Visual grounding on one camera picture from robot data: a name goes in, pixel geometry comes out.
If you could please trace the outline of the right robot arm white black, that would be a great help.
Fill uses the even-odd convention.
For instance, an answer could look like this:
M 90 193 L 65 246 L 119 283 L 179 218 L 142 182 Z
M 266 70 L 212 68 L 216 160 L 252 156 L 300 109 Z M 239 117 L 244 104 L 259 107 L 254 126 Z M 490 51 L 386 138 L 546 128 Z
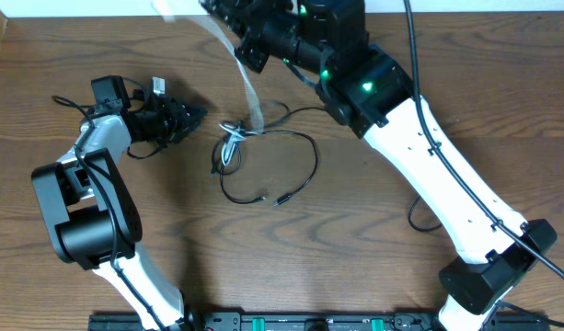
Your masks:
M 369 40 L 362 1 L 206 1 L 238 37 L 236 58 L 260 72 L 276 57 L 317 74 L 328 114 L 385 157 L 450 236 L 457 256 L 440 271 L 444 330 L 480 330 L 557 233 L 503 202 L 457 151 L 407 74 Z

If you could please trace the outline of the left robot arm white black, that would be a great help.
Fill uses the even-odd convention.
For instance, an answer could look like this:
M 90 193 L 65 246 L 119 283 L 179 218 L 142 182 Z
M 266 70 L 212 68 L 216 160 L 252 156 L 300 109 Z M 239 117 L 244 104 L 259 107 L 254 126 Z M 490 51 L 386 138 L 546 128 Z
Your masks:
M 134 143 L 156 143 L 159 150 L 180 143 L 207 111 L 168 96 L 162 78 L 131 93 L 128 81 L 119 75 L 92 80 L 95 102 L 88 106 L 53 97 L 83 120 L 71 149 L 32 172 L 32 186 L 58 258 L 109 282 L 144 330 L 203 330 L 201 315 L 144 249 L 140 214 L 117 165 Z

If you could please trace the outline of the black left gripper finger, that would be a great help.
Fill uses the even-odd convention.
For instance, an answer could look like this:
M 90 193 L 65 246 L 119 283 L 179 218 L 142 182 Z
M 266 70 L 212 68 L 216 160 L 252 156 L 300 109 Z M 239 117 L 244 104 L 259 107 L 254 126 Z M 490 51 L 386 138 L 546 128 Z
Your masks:
M 184 120 L 202 120 L 208 114 L 206 108 L 192 103 L 179 101 L 181 117 Z
M 201 119 L 186 120 L 181 122 L 173 131 L 173 143 L 180 143 L 183 139 L 195 132 L 201 125 Z

